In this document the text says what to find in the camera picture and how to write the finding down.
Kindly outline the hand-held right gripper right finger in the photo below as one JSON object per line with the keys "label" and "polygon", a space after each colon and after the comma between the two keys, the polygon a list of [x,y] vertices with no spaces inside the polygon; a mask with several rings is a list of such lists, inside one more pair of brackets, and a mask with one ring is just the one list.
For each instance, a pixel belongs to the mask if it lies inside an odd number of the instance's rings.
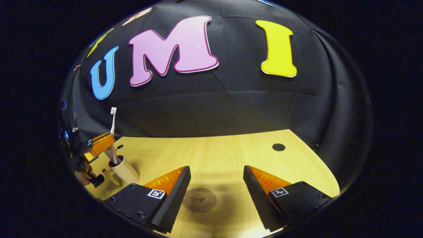
{"label": "hand-held right gripper right finger", "polygon": [[244,166],[243,180],[270,232],[306,220],[332,199],[304,181],[290,183],[253,166]]}

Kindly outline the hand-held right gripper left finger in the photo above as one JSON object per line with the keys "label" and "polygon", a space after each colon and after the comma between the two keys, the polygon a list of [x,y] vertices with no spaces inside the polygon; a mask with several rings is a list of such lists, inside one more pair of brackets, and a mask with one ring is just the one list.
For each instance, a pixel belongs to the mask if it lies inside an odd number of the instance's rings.
{"label": "hand-held right gripper left finger", "polygon": [[190,180],[190,167],[183,166],[145,185],[127,185],[105,204],[138,226],[171,233]]}

